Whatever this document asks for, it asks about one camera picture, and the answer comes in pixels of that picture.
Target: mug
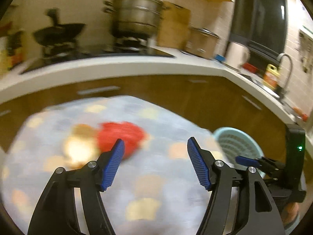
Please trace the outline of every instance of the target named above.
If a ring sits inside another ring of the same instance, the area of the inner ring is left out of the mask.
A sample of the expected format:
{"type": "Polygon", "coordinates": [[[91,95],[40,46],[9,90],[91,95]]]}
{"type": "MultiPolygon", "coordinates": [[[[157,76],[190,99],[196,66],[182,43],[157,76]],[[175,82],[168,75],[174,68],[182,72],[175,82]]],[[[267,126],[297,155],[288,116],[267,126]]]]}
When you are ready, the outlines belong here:
{"type": "Polygon", "coordinates": [[[250,52],[246,46],[231,42],[226,53],[225,64],[239,69],[244,63],[248,62],[249,58],[250,52]]]}

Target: red object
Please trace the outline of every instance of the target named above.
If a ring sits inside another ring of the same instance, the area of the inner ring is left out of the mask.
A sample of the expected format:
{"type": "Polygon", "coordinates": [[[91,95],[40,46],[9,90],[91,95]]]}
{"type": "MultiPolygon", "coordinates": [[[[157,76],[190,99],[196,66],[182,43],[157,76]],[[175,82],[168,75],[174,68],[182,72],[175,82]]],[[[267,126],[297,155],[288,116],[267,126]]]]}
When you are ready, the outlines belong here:
{"type": "Polygon", "coordinates": [[[254,67],[252,64],[250,63],[244,63],[242,68],[246,69],[247,71],[250,71],[252,73],[256,73],[258,68],[254,67]]]}
{"type": "Polygon", "coordinates": [[[303,114],[303,115],[302,115],[302,120],[303,120],[304,122],[308,121],[308,115],[307,115],[307,114],[303,114]]]}
{"type": "Polygon", "coordinates": [[[102,129],[98,132],[97,141],[101,152],[112,149],[117,139],[122,139],[125,143],[125,153],[123,159],[128,158],[137,150],[139,142],[145,137],[145,132],[139,126],[129,123],[102,123],[102,129]]]}

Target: white countertop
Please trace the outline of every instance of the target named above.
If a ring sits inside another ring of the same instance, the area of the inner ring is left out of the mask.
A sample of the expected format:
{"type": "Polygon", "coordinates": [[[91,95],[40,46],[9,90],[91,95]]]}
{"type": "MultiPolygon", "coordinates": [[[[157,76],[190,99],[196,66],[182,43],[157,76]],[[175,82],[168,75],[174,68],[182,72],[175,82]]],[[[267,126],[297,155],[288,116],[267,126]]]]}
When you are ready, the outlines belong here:
{"type": "Polygon", "coordinates": [[[19,75],[34,59],[14,68],[0,80],[0,104],[28,93],[75,82],[135,75],[191,74],[222,76],[246,90],[284,123],[292,123],[283,106],[270,94],[215,60],[190,56],[171,48],[158,49],[176,58],[116,56],[54,64],[19,75]]]}

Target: wall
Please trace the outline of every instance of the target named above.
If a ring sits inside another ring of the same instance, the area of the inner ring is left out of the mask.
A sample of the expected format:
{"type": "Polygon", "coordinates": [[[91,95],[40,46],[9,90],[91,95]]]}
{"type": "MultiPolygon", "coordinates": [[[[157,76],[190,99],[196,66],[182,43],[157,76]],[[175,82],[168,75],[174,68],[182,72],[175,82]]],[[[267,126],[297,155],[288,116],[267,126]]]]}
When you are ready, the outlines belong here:
{"type": "MultiPolygon", "coordinates": [[[[303,72],[301,54],[298,51],[300,48],[299,28],[304,22],[306,25],[313,25],[309,14],[303,10],[300,0],[288,0],[288,35],[284,51],[292,57],[294,68],[288,86],[290,92],[286,97],[291,105],[297,106],[309,114],[313,106],[312,74],[303,72]]],[[[289,61],[284,59],[280,78],[281,85],[284,85],[289,67],[289,61]]]]}
{"type": "MultiPolygon", "coordinates": [[[[103,0],[22,0],[15,8],[14,23],[27,33],[28,58],[40,56],[40,46],[32,33],[51,25],[44,15],[47,8],[60,8],[61,23],[85,23],[79,36],[81,46],[111,43],[109,32],[111,17],[102,12],[103,0]]],[[[231,21],[232,2],[209,3],[205,0],[167,0],[191,10],[190,24],[194,27],[208,26],[221,36],[218,53],[223,54],[231,21]]]]}

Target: metal screw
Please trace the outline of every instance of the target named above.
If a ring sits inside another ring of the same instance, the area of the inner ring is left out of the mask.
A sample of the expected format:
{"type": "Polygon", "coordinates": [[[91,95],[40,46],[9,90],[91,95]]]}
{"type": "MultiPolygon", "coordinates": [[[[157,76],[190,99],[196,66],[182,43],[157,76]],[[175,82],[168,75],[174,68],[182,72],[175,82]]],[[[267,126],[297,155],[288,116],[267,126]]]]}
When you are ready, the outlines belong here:
{"type": "Polygon", "coordinates": [[[63,168],[62,167],[58,167],[56,170],[55,170],[55,173],[57,174],[61,174],[63,172],[63,168]]]}
{"type": "Polygon", "coordinates": [[[96,167],[97,163],[95,161],[91,161],[88,163],[88,167],[89,168],[93,168],[93,167],[96,167]]]}
{"type": "Polygon", "coordinates": [[[215,165],[218,166],[218,167],[223,167],[224,163],[221,160],[217,160],[217,161],[215,161],[215,165]]]}
{"type": "Polygon", "coordinates": [[[256,168],[255,168],[255,167],[249,167],[248,170],[249,170],[251,173],[256,173],[256,168]]]}

